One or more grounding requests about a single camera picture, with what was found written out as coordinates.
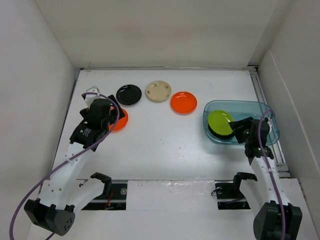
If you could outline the small orange plate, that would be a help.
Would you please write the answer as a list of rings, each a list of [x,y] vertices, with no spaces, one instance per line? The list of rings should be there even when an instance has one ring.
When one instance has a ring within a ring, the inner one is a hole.
[[[118,120],[117,125],[113,129],[114,132],[118,132],[118,131],[122,130],[127,125],[128,121],[129,121],[129,115],[128,115],[127,111],[124,108],[122,108],[122,111],[124,113],[124,117],[121,117]]]

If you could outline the black plate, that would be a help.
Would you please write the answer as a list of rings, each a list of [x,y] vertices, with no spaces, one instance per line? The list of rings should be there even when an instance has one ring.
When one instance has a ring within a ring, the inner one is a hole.
[[[124,106],[132,106],[140,101],[142,97],[141,89],[133,84],[120,87],[116,92],[117,101]]]
[[[227,127],[226,125],[214,125],[211,127],[209,124],[208,130],[209,132],[216,138],[220,140],[228,140],[231,139],[234,134],[230,127]]]

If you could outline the green plate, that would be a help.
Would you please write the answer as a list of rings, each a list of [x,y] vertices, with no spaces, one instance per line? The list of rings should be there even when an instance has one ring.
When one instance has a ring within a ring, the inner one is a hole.
[[[233,134],[229,123],[234,122],[234,118],[224,110],[214,110],[207,117],[208,126],[214,134],[227,137]]]

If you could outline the cream plate with small motifs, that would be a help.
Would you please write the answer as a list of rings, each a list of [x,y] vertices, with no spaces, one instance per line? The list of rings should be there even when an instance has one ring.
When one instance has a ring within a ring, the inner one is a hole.
[[[145,88],[146,96],[154,102],[166,101],[171,93],[171,86],[162,80],[157,80],[149,83]]]

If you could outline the large orange plate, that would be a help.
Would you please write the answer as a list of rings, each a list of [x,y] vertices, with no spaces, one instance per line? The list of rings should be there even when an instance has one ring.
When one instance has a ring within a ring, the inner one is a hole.
[[[192,113],[198,105],[197,98],[190,92],[179,91],[170,100],[170,106],[174,112],[182,115]]]

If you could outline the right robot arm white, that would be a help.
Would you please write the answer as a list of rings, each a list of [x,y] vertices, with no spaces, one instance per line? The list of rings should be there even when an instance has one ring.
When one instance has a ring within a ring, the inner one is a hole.
[[[286,196],[277,171],[274,155],[267,146],[270,131],[267,118],[252,117],[229,123],[238,143],[244,144],[253,174],[238,174],[231,184],[237,197],[245,197],[253,211],[253,233],[257,240],[295,240],[303,213]]]

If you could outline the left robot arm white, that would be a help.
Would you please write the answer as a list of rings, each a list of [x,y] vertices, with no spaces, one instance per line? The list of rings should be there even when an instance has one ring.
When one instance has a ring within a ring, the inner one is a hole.
[[[82,97],[87,107],[79,112],[82,121],[69,138],[61,164],[40,181],[42,189],[37,199],[23,202],[34,225],[59,236],[67,234],[76,214],[91,200],[111,194],[112,179],[105,174],[95,172],[83,185],[77,183],[77,178],[98,145],[125,117],[113,95],[91,91]]]

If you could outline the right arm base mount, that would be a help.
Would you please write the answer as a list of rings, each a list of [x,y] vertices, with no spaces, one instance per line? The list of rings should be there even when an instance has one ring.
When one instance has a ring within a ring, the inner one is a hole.
[[[217,200],[218,210],[249,210],[250,206],[240,192],[235,187],[233,180],[216,180],[215,189],[211,195]]]

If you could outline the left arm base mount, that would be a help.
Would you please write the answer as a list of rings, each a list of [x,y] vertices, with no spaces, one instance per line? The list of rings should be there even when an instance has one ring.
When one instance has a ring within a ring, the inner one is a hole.
[[[127,181],[113,181],[110,189],[91,200],[83,211],[125,211],[127,206]]]

